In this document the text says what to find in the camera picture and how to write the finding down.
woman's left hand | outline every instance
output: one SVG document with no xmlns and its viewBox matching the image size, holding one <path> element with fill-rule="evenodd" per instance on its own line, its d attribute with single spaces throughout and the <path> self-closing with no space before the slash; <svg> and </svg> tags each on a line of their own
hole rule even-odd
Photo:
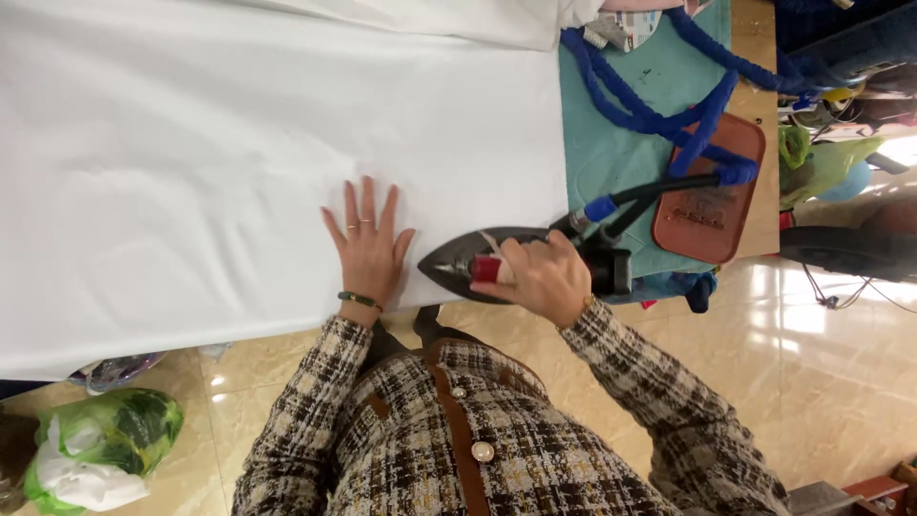
<svg viewBox="0 0 917 516">
<path fill-rule="evenodd" d="M 347 234 L 337 225 L 331 210 L 322 207 L 322 216 L 341 260 L 344 290 L 368 297 L 379 308 L 355 301 L 341 304 L 340 317 L 371 327 L 401 279 L 404 256 L 414 230 L 404 230 L 394 238 L 398 187 L 391 185 L 379 222 L 376 222 L 375 194 L 371 177 L 363 177 L 363 195 L 357 211 L 357 193 L 350 181 L 344 183 Z"/>
</svg>

blue balloon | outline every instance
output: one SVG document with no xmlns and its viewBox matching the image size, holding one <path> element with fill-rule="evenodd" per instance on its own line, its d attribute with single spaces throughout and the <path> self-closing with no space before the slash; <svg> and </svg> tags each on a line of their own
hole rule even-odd
<svg viewBox="0 0 917 516">
<path fill-rule="evenodd" d="M 869 168 L 868 163 L 854 163 L 847 169 L 847 177 L 840 185 L 826 192 L 822 192 L 815 196 L 815 198 L 828 202 L 839 202 L 852 199 L 869 186 L 869 179 L 871 178 L 872 169 Z"/>
</svg>

wooden table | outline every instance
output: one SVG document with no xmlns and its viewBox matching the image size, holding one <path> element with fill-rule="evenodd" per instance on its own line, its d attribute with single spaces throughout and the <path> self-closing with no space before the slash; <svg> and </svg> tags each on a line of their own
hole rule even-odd
<svg viewBox="0 0 917 516">
<path fill-rule="evenodd" d="M 777 70 L 774 5 L 767 0 L 732 0 L 732 17 L 733 53 L 771 71 Z M 761 118 L 761 128 L 767 138 L 764 161 L 735 257 L 777 252 L 780 249 L 777 94 L 760 91 L 743 80 L 736 87 L 727 109 L 746 120 Z"/>
</svg>

hand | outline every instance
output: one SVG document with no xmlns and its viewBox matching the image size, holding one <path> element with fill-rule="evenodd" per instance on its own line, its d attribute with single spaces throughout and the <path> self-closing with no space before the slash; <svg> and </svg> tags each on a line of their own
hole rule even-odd
<svg viewBox="0 0 917 516">
<path fill-rule="evenodd" d="M 471 290 L 510 301 L 560 328 L 572 326 L 592 295 L 592 277 L 563 233 L 553 230 L 547 239 L 548 243 L 525 245 L 515 239 L 504 241 L 500 252 L 513 269 L 516 284 L 473 283 Z"/>
<path fill-rule="evenodd" d="M 401 278 L 404 255 L 411 245 L 414 230 L 404 230 L 394 238 L 395 208 L 398 206 L 398 187 L 389 187 L 385 207 L 376 227 L 375 194 L 372 178 L 363 177 L 363 196 L 357 211 L 357 194 L 350 181 L 344 183 L 345 217 L 347 235 L 337 226 L 331 210 L 322 207 L 325 226 L 337 247 L 344 276 L 344 290 L 368 297 L 379 308 L 367 307 L 356 301 L 341 304 L 341 317 L 371 327 L 379 317 L 382 307 L 389 302 Z"/>
</svg>

pearl button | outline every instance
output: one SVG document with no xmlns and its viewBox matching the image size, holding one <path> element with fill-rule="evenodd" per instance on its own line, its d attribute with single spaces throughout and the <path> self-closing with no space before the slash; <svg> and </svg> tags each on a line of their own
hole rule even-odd
<svg viewBox="0 0 917 516">
<path fill-rule="evenodd" d="M 493 459 L 493 446 L 489 443 L 478 441 L 471 445 L 471 454 L 474 460 L 483 463 L 489 463 Z"/>
</svg>

